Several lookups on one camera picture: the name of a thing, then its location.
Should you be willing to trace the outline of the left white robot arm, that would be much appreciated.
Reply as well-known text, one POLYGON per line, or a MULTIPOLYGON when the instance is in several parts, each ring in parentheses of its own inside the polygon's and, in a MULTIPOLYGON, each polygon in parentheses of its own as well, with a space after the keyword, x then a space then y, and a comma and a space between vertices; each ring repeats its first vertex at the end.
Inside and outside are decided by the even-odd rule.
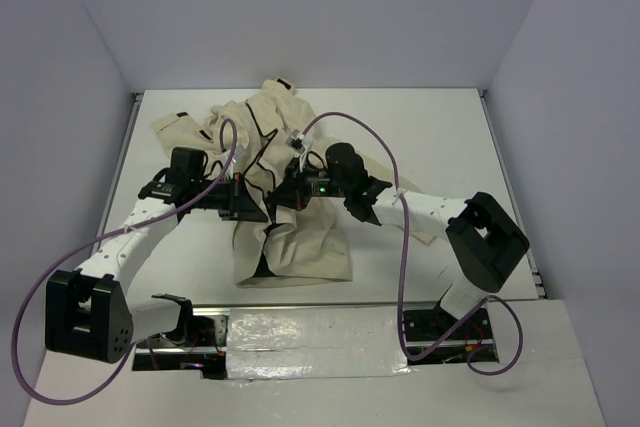
POLYGON ((129 303, 127 293, 153 250, 192 210, 215 210, 223 220, 266 221, 234 170, 243 155, 243 147, 225 152, 219 176, 208 180, 204 151, 174 149, 169 166, 141 188, 114 236, 74 270, 57 270, 47 281, 46 348, 115 363, 130 344, 157 334, 173 345, 188 343, 196 332, 188 298, 154 294, 129 303))

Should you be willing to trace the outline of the beige jacket black lining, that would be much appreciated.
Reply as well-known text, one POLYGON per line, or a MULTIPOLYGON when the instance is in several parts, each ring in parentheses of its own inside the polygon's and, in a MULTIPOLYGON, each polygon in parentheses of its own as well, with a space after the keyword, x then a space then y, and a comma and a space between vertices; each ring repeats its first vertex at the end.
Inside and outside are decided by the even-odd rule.
MULTIPOLYGON (((309 103, 281 79, 267 80, 243 102, 214 106, 203 122, 188 113, 165 115, 152 123, 162 148, 203 150, 205 172, 215 178, 236 139, 233 169, 247 179, 251 197, 262 204, 278 186, 295 153, 286 144, 295 130, 315 118, 309 103)), ((312 199, 302 211, 278 208, 264 223, 239 222, 232 237, 233 281, 238 287, 291 287, 353 278, 345 234, 329 200, 312 199)))

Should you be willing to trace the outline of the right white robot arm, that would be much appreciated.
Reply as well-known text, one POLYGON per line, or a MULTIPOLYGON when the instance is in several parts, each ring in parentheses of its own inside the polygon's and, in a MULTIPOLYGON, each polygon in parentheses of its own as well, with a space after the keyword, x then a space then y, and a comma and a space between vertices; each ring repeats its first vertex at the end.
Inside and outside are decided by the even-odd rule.
POLYGON ((428 312, 425 327, 432 335, 461 335, 470 323, 468 311, 499 293, 529 250, 525 234, 488 193, 458 199, 401 190, 371 175, 348 143, 331 145, 325 158, 324 168, 291 160, 282 182, 267 196, 267 206, 301 211, 313 199, 341 198, 361 222, 408 226, 448 242, 461 273, 428 312))

